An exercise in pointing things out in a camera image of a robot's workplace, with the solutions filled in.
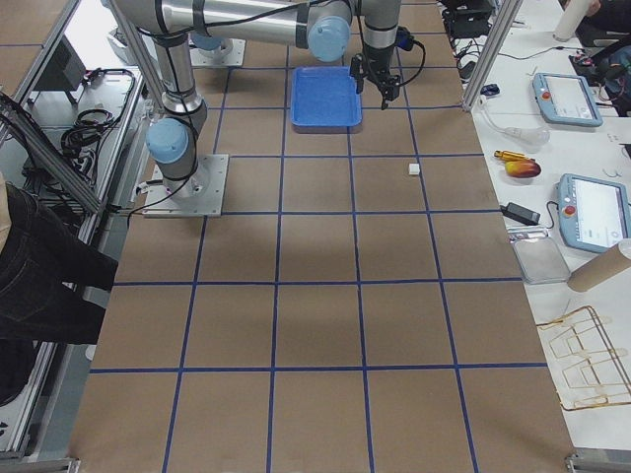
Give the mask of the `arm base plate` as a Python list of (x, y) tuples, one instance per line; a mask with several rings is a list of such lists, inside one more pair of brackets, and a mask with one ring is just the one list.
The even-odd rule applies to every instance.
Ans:
[(223, 38), (213, 49), (204, 49), (191, 38), (189, 50), (194, 68), (242, 67), (245, 59), (246, 41)]
[(152, 178), (160, 183), (148, 188), (142, 214), (147, 218), (220, 217), (228, 167), (228, 154), (201, 155), (196, 173), (175, 192), (179, 184), (164, 182), (159, 167), (154, 165)]

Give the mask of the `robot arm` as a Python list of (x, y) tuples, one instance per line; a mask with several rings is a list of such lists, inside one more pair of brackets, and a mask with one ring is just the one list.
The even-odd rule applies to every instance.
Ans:
[(362, 50), (350, 74), (361, 90), (370, 81), (382, 96), (382, 108), (394, 101), (402, 79), (390, 72), (398, 46), (397, 1), (112, 1), (109, 7), (131, 28), (153, 41), (162, 79), (161, 102), (168, 117), (190, 126), (183, 133), (183, 156), (158, 167), (177, 199), (191, 201), (205, 190), (207, 177), (194, 158), (197, 135), (206, 120), (193, 62), (206, 67), (242, 64), (246, 41), (291, 45), (321, 62), (346, 52), (351, 25), (358, 25)]

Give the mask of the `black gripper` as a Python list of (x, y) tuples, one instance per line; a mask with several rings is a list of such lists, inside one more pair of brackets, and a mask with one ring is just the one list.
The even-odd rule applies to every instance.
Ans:
[(382, 96), (381, 110), (389, 107), (390, 99), (397, 99), (400, 91), (400, 76), (390, 73), (390, 61), (394, 44), (373, 47), (362, 44), (361, 51), (352, 57), (349, 74), (356, 82), (356, 94), (364, 91), (366, 80), (374, 84)]

